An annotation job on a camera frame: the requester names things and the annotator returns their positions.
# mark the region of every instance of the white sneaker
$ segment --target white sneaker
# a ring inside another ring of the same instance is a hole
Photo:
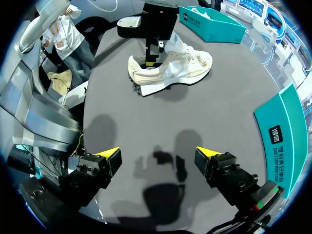
[[[213,58],[208,52],[194,50],[183,43],[173,32],[165,45],[167,58],[155,69],[142,69],[145,57],[129,57],[128,72],[142,96],[163,90],[175,83],[194,84],[202,80],[210,71]]]
[[[199,15],[201,15],[201,16],[203,16],[203,17],[209,19],[209,20],[213,20],[213,19],[210,18],[210,16],[207,15],[207,12],[205,12],[204,14],[202,14],[202,13],[200,13],[200,12],[197,10],[197,8],[192,8],[192,11],[196,12],[197,14],[199,14]]]

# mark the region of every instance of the person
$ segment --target person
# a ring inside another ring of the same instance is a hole
[[[69,5],[63,16],[58,18],[45,30],[42,37],[42,45],[48,47],[53,43],[59,57],[67,67],[83,82],[89,80],[90,71],[83,69],[85,63],[92,69],[94,56],[90,51],[88,42],[77,30],[71,19],[77,19],[81,10]]]
[[[214,1],[214,9],[216,11],[221,11],[221,3],[223,2],[223,0],[215,0]]]

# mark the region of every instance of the shoelace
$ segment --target shoelace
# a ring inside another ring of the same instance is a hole
[[[187,45],[185,43],[184,47],[185,47],[185,53],[186,55],[184,56],[184,58],[187,58],[189,62],[191,62],[191,60],[197,58],[197,60],[199,61],[200,65],[202,65],[203,67],[207,66],[207,62],[205,62],[200,55],[195,53],[195,50],[192,46]]]

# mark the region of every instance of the white shirt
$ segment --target white shirt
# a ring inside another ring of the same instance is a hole
[[[84,36],[77,30],[71,18],[77,19],[81,10],[73,5],[69,5],[73,11],[68,16],[59,16],[51,26],[43,33],[43,42],[49,42],[55,45],[59,57],[64,60],[74,52],[84,40]]]

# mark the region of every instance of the shoe sole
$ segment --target shoe sole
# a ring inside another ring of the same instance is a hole
[[[146,97],[155,93],[158,93],[164,89],[168,89],[170,86],[175,84],[185,84],[188,86],[192,86],[194,84],[199,83],[202,81],[211,71],[211,68],[207,73],[201,74],[197,77],[192,78],[174,78],[174,79],[168,79],[165,81],[160,81],[155,84],[149,84],[149,85],[138,85],[136,84],[133,79],[131,78],[130,74],[128,73],[129,79],[134,85],[134,90],[141,96]]]

